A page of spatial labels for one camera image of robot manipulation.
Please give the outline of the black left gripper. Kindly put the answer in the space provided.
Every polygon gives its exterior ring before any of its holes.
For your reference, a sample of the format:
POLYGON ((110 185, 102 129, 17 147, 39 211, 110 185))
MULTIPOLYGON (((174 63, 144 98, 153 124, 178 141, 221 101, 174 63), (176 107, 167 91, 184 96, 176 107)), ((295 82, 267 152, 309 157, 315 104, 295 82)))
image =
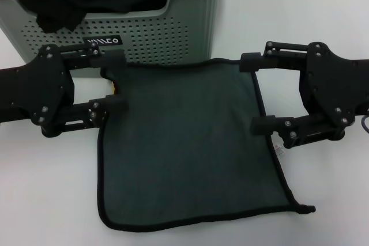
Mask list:
POLYGON ((1 70, 1 122, 30 119, 42 126, 42 134, 47 138, 101 128, 110 114, 127 111, 128 101, 120 95, 109 95, 73 104, 74 83, 69 70, 125 64, 124 50, 102 53, 95 42, 46 45, 31 62, 1 70))

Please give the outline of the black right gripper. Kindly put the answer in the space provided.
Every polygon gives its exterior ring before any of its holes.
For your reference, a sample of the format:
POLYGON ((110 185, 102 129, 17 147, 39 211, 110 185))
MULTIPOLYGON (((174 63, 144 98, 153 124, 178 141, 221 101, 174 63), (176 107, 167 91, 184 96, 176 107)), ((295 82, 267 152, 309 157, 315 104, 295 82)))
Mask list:
POLYGON ((318 111, 298 118, 253 118, 252 135, 276 132, 287 149, 324 140, 338 141, 355 117, 368 114, 368 60, 344 59, 324 43, 309 45, 267 41, 262 53, 244 53, 240 72, 261 69, 297 70, 306 73, 308 92, 318 111))

